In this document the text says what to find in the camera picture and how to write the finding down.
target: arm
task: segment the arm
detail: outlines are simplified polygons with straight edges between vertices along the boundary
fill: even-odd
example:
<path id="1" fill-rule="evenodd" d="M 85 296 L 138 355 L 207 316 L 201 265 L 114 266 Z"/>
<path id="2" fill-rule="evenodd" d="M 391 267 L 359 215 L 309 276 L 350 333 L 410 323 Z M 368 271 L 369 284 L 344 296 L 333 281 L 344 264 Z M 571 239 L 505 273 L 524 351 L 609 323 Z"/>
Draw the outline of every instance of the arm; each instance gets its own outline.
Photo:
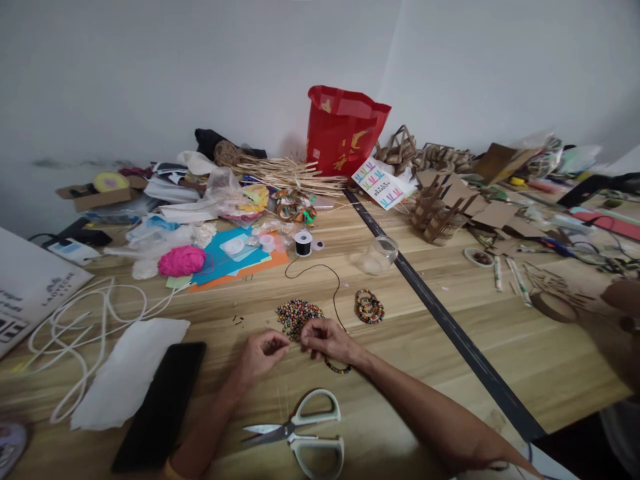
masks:
<path id="1" fill-rule="evenodd" d="M 455 473 L 482 470 L 492 461 L 504 460 L 540 477 L 509 442 L 474 414 L 362 348 L 334 320 L 309 320 L 301 339 L 311 358 L 320 359 L 322 352 L 368 376 L 420 441 L 432 446 Z"/>
<path id="2" fill-rule="evenodd" d="M 171 456 L 171 468 L 178 476 L 185 479 L 203 476 L 240 400 L 262 376 L 282 360 L 288 350 L 289 339 L 275 330 L 267 330 L 247 339 L 229 378 L 214 396 L 196 428 Z"/>

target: twine ball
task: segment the twine ball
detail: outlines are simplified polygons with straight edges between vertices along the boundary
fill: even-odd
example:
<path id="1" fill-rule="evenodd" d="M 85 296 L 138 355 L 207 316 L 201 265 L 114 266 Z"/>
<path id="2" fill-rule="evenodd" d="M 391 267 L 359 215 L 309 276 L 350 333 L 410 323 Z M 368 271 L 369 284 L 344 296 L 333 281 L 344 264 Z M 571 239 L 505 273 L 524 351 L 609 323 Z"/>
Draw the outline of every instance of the twine ball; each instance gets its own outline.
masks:
<path id="1" fill-rule="evenodd" d="M 158 271 L 166 277 L 186 277 L 202 270 L 206 258 L 207 254 L 198 247 L 177 247 L 160 258 Z"/>

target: colorful bead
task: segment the colorful bead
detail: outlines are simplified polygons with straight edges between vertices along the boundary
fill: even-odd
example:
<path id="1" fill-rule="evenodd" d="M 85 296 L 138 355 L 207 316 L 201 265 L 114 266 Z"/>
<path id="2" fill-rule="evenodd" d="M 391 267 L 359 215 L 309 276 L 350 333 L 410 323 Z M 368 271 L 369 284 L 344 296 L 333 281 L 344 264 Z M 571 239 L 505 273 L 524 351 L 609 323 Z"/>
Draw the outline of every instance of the colorful bead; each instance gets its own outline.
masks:
<path id="1" fill-rule="evenodd" d="M 288 336 L 291 341 L 300 341 L 300 332 L 302 332 L 302 327 L 304 327 L 307 320 L 310 318 L 325 318 L 322 310 L 316 305 L 298 299 L 283 303 L 276 308 L 275 312 L 278 314 L 278 322 L 283 324 L 282 333 Z M 325 364 L 340 375 L 351 371 L 350 365 L 343 369 L 334 367 L 326 356 Z"/>
<path id="2" fill-rule="evenodd" d="M 371 290 L 359 290 L 355 294 L 355 306 L 358 318 L 364 323 L 374 325 L 385 318 L 385 308 Z"/>

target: white tissue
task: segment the white tissue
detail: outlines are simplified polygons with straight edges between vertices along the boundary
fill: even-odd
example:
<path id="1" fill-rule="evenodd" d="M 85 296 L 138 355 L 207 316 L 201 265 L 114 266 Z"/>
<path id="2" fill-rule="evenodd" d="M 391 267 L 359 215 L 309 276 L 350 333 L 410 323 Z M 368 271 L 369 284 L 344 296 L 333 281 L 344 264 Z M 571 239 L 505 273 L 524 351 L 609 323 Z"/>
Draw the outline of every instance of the white tissue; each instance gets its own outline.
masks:
<path id="1" fill-rule="evenodd" d="M 122 427 L 142 405 L 167 348 L 180 343 L 190 322 L 155 318 L 132 324 L 100 367 L 71 416 L 71 429 Z"/>

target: red bag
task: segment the red bag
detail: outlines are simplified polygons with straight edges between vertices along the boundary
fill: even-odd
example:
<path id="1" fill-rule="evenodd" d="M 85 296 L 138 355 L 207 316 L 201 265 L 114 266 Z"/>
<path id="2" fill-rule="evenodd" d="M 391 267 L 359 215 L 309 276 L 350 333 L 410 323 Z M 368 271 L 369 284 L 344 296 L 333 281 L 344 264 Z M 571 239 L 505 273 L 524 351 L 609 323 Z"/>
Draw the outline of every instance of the red bag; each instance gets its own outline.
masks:
<path id="1" fill-rule="evenodd" d="M 371 155 L 391 107 L 324 85 L 311 87 L 309 98 L 307 163 L 318 162 L 324 176 L 352 176 Z"/>

